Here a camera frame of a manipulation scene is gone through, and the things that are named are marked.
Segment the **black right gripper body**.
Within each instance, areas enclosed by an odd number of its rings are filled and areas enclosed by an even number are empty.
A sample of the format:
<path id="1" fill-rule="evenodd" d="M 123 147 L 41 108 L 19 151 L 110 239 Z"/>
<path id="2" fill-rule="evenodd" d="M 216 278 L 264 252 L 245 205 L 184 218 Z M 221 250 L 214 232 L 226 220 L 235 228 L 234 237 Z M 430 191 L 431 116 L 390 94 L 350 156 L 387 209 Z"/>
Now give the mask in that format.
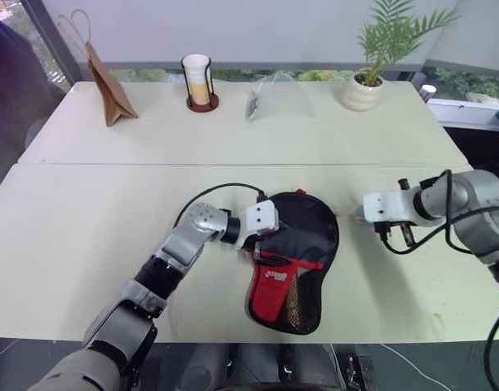
<path id="1" fill-rule="evenodd" d="M 411 224 L 409 222 L 369 222 L 365 218 L 364 208 L 362 206 L 359 206 L 355 209 L 353 217 L 360 224 L 372 226 L 374 232 L 379 235 L 381 241 L 388 241 L 389 237 L 391 236 L 391 229 L 393 227 L 398 227 L 401 230 L 405 244 L 407 246 L 415 245 L 415 239 L 411 230 Z"/>

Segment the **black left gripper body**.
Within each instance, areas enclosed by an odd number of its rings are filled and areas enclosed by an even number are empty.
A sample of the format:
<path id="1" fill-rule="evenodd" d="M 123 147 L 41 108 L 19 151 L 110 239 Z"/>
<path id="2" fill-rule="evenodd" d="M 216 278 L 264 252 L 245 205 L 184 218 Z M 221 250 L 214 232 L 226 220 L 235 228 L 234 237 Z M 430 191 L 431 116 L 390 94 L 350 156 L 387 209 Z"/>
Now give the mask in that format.
<path id="1" fill-rule="evenodd" d="M 264 235 L 256 235 L 252 241 L 253 261 L 287 261 L 285 254 L 285 238 L 287 225 L 279 223 L 276 231 Z"/>

